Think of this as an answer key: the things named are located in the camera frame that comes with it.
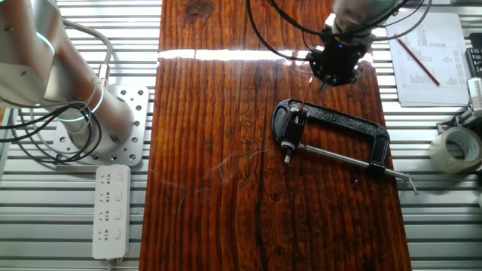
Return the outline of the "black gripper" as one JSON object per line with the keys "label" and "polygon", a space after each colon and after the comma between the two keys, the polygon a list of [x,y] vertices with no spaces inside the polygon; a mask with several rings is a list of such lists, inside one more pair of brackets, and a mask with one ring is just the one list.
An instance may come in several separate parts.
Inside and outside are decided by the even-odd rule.
{"label": "black gripper", "polygon": [[323,38],[322,41],[322,46],[311,47],[307,54],[313,75],[319,81],[319,90],[355,84],[364,71],[358,62],[368,48],[363,44],[342,44],[336,38]]}

